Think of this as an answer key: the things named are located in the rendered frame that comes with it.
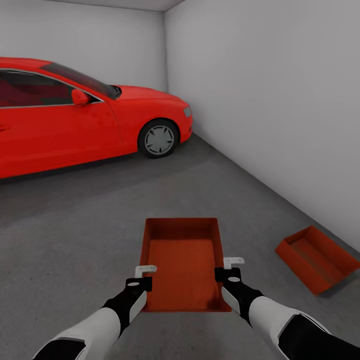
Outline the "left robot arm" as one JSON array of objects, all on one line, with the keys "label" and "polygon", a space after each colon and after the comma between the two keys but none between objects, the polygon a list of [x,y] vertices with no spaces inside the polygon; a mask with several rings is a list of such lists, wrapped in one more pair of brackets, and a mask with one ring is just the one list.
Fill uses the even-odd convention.
[{"label": "left robot arm", "polygon": [[33,360],[106,360],[119,337],[147,302],[152,292],[155,265],[137,266],[135,278],[126,280],[126,290],[108,299],[97,312],[66,329],[46,344]]}]

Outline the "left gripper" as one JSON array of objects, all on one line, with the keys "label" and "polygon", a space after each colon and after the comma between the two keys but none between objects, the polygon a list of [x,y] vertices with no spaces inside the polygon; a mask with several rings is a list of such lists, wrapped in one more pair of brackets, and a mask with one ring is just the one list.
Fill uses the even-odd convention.
[{"label": "left gripper", "polygon": [[152,284],[153,284],[153,277],[143,277],[143,278],[128,278],[126,280],[126,286],[132,282],[141,282],[144,285],[144,289],[146,292],[152,292]]}]

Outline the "storage box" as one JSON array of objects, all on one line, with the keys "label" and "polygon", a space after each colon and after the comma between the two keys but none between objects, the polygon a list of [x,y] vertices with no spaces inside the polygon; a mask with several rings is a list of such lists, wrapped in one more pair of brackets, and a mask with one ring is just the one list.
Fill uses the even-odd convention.
[{"label": "storage box", "polygon": [[275,252],[315,296],[330,289],[331,285],[316,271],[315,265],[312,267],[291,246],[294,242],[335,278],[335,284],[360,268],[359,261],[313,225],[285,238]]},{"label": "storage box", "polygon": [[216,217],[147,218],[140,266],[153,265],[152,291],[141,313],[232,312],[223,298],[223,249]]}]

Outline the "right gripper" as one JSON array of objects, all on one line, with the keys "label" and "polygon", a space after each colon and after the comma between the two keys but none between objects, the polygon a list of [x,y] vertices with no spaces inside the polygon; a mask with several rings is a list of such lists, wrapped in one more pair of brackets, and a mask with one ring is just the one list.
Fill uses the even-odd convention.
[{"label": "right gripper", "polygon": [[231,269],[224,269],[224,267],[216,267],[214,269],[215,281],[222,282],[227,274],[237,275],[241,279],[241,271],[240,268],[232,267]]}]

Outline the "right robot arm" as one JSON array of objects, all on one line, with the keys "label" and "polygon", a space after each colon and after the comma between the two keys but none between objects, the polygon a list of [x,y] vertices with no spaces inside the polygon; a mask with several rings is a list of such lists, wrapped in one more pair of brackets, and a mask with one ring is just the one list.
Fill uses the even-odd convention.
[{"label": "right robot arm", "polygon": [[225,302],[268,345],[279,360],[360,360],[360,347],[332,335],[310,315],[265,297],[242,283],[242,257],[224,257],[214,269]]}]

